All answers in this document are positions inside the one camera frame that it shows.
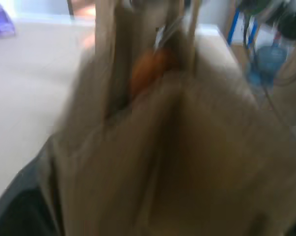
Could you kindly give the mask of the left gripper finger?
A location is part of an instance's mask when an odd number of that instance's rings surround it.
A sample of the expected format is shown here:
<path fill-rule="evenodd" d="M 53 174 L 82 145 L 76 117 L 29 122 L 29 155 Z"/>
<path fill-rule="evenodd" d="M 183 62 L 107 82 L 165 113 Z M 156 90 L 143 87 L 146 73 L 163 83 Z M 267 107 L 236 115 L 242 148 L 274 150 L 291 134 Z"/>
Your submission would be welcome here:
<path fill-rule="evenodd" d="M 60 236 L 62 209 L 51 142 L 15 176 L 0 197 L 0 236 Z"/>

